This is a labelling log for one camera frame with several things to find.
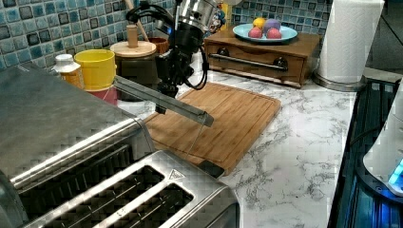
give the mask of tile backsplash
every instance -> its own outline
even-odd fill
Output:
[[[151,2],[172,11],[172,0]],[[0,0],[0,69],[27,61],[49,69],[58,54],[124,41],[126,13],[121,0]],[[142,23],[153,30],[150,19]]]
[[[274,18],[298,32],[324,35],[333,0],[249,0],[232,8],[232,23]]]

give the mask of red container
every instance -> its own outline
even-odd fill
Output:
[[[118,105],[118,94],[116,92],[115,86],[100,90],[86,90],[88,93],[98,97],[110,104]]]

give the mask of wooden drawer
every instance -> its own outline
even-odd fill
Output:
[[[235,37],[231,28],[204,39],[211,69],[298,88],[312,73],[318,44],[318,35],[304,33],[288,44],[252,44]]]
[[[233,58],[233,60],[222,59],[220,56],[211,55],[218,54],[223,48],[228,51],[229,57]],[[233,69],[244,73],[257,74],[263,77],[279,79],[281,81],[290,81],[294,83],[299,83],[304,65],[303,58],[249,47],[233,47],[229,45],[211,44],[206,47],[206,53],[210,66],[212,67]],[[274,62],[278,58],[282,58],[283,61],[287,63],[288,67],[286,70],[270,67],[274,66]]]

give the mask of toaster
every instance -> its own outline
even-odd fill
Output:
[[[239,227],[234,192],[136,116],[31,63],[0,72],[2,227]]]

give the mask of fruit plate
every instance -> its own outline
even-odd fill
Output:
[[[260,39],[251,38],[248,36],[248,32],[252,29],[252,27],[252,24],[243,24],[234,27],[232,30],[240,38],[258,43],[280,43],[291,40],[298,35],[298,33],[294,29],[281,26],[279,29],[279,31],[281,32],[281,39],[267,39],[265,34],[263,34]]]

